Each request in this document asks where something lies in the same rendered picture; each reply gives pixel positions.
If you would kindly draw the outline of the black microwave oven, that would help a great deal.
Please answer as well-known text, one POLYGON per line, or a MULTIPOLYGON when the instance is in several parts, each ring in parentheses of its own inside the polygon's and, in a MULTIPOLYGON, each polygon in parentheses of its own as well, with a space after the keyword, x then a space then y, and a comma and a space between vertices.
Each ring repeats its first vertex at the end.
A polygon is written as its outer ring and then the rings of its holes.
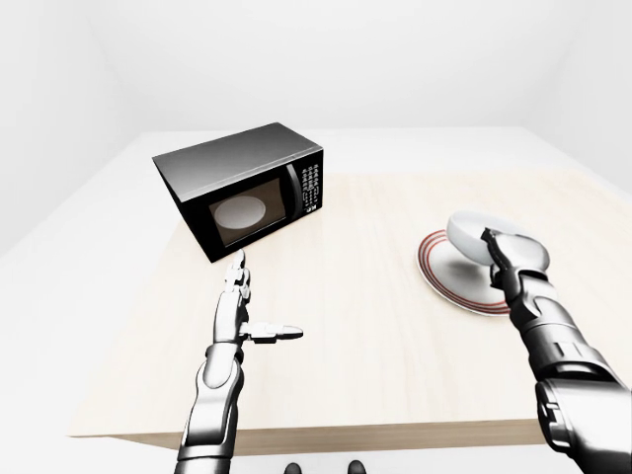
POLYGON ((153 163, 211 262, 323 205, 323 147, 279 122, 164 153, 153 163), (219 226, 214 211, 238 196, 260 199, 265 216, 244 229, 219 226))

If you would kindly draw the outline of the white plate with red rings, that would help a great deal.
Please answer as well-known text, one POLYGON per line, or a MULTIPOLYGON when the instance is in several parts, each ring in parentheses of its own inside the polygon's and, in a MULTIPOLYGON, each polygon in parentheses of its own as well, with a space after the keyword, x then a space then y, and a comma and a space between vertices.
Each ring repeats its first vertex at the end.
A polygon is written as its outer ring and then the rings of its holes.
POLYGON ((448 302, 484 316, 509 315, 503 292, 491 287, 489 269, 465 258, 444 229, 422 240, 416 259, 425 281, 448 302))

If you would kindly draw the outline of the white bowl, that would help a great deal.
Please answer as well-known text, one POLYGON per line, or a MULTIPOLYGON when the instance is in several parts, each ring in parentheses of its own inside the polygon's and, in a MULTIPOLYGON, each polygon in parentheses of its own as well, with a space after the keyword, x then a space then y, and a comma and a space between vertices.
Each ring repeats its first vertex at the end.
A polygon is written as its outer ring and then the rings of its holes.
POLYGON ((483 266, 491 266, 494 261, 489 253, 487 242, 482 239, 486 228, 510 234, 522 231, 518 225, 499 216, 479 211, 459 210, 449 216, 446 236, 467 259, 483 266))

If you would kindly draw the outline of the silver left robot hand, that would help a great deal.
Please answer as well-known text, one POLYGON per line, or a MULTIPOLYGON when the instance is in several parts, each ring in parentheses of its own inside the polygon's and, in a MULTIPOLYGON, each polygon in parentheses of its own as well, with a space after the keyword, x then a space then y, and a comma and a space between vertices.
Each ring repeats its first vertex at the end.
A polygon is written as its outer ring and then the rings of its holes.
POLYGON ((225 274, 214 316, 213 341, 242 345, 275 344, 279 340, 296 340, 303 331, 294 326, 267 322, 251 322, 247 306, 251 300, 251 273, 246 268, 246 253, 240 249, 225 274))

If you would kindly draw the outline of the white microwave turntable plate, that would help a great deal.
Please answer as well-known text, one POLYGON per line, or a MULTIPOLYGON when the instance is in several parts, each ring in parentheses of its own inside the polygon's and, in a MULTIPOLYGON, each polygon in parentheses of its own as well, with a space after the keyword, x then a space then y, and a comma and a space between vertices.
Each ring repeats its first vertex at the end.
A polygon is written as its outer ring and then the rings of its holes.
POLYGON ((251 227, 263 219, 265 204, 257 197, 238 196, 226 199, 213 213, 216 223, 226 229, 251 227))

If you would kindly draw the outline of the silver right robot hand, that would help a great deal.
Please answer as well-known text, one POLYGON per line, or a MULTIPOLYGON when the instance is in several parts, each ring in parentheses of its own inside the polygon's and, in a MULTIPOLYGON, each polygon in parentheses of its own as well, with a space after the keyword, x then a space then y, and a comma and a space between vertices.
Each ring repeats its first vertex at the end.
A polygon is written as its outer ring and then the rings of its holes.
POLYGON ((491 286, 515 296, 521 289, 519 277, 548 280, 550 265, 547 249, 537 240, 520 234, 510 234, 486 228, 481 239, 487 244, 493 264, 490 268, 491 286))

